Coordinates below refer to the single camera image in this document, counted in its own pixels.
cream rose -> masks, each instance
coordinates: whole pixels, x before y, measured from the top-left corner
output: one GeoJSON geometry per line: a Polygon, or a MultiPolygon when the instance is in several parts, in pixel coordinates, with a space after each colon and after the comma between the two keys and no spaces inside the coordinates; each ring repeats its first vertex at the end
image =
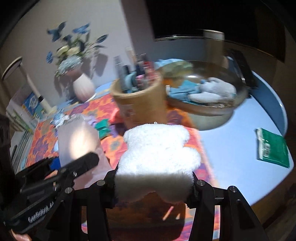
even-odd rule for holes
{"type": "Polygon", "coordinates": [[[67,55],[70,56],[70,55],[78,54],[79,52],[80,52],[79,47],[73,47],[67,51],[67,55]]]}
{"type": "Polygon", "coordinates": [[[60,57],[63,53],[66,53],[69,50],[69,46],[65,45],[63,47],[61,47],[58,51],[57,51],[57,56],[60,57]]]}

lamp head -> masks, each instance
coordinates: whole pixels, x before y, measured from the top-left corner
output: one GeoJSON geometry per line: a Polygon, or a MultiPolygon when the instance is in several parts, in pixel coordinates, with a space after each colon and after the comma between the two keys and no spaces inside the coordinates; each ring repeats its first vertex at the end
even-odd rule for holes
{"type": "Polygon", "coordinates": [[[4,71],[1,79],[6,80],[12,74],[12,72],[20,66],[21,62],[22,62],[22,56],[12,61],[11,64],[4,71]]]}

pink vase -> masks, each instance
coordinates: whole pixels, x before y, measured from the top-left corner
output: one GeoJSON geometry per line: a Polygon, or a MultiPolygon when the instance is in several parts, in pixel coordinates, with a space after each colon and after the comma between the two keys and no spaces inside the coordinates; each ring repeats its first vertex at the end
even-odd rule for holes
{"type": "Polygon", "coordinates": [[[81,71],[81,66],[68,70],[66,75],[75,80],[73,82],[73,89],[78,100],[84,103],[94,98],[95,86],[91,79],[81,71]]]}

white plush toy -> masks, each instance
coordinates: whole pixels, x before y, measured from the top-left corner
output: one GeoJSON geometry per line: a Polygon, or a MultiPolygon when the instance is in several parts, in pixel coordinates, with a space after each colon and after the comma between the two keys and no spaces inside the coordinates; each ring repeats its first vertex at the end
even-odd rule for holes
{"type": "Polygon", "coordinates": [[[134,202],[150,192],[169,203],[186,200],[193,185],[192,171],[200,165],[199,153],[184,144],[189,132],[180,125],[144,124],[125,132],[128,150],[115,175],[115,194],[134,202]]]}
{"type": "Polygon", "coordinates": [[[237,91],[235,87],[218,78],[208,78],[208,82],[200,85],[199,94],[190,94],[190,100],[198,103],[227,103],[234,99],[237,91]]]}

green wrapper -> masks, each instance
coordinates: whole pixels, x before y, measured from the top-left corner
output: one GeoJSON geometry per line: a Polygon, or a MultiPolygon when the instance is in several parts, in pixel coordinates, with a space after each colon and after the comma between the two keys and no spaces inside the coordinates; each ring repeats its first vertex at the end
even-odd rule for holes
{"type": "Polygon", "coordinates": [[[290,167],[287,143],[282,136],[260,128],[257,129],[257,138],[260,160],[290,167]]]}

